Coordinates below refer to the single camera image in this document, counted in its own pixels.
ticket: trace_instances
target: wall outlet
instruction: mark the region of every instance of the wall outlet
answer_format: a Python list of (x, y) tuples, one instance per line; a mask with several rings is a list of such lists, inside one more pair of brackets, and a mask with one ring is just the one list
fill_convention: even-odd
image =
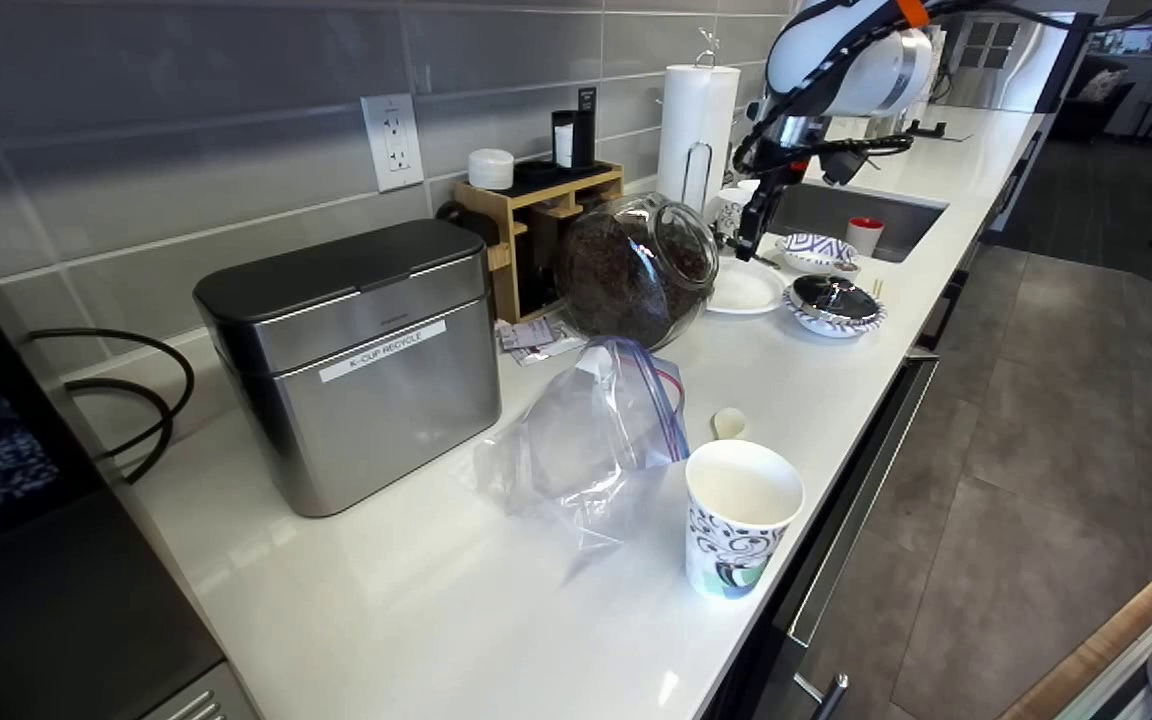
[(378, 188), (424, 181), (412, 98), (363, 98), (367, 143)]

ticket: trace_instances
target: white cup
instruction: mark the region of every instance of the white cup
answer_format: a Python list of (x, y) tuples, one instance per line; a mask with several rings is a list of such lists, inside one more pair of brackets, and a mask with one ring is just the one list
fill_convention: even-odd
[(502, 149), (469, 153), (469, 184), (478, 193), (513, 188), (513, 153)]
[(688, 582), (710, 596), (746, 596), (803, 487), (794, 468), (762, 446), (710, 440), (688, 457)]
[(846, 217), (846, 246), (860, 253), (860, 258), (871, 258), (871, 247), (878, 246), (885, 235), (885, 221), (878, 217)]

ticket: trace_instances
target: gray floor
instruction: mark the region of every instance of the gray floor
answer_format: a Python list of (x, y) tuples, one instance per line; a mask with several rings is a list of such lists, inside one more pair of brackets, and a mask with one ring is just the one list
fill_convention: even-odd
[(1152, 280), (991, 247), (809, 677), (845, 720), (999, 718), (1146, 577)]
[(1049, 143), (1003, 246), (1152, 280), (1152, 143)]

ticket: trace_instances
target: paper towel roll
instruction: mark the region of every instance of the paper towel roll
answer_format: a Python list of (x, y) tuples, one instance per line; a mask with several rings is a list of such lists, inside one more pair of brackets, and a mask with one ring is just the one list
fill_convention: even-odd
[(667, 65), (656, 193), (708, 217), (722, 184), (741, 70)]

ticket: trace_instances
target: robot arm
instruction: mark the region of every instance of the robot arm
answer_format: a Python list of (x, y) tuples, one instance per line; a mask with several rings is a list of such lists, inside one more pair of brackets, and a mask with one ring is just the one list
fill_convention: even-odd
[(760, 176), (733, 247), (757, 258), (760, 235), (813, 158), (845, 184), (869, 149), (909, 149), (909, 136), (822, 143), (829, 116), (896, 116), (928, 98), (936, 76), (920, 0), (820, 0), (793, 15), (769, 53), (769, 101), (737, 149), (737, 167)]

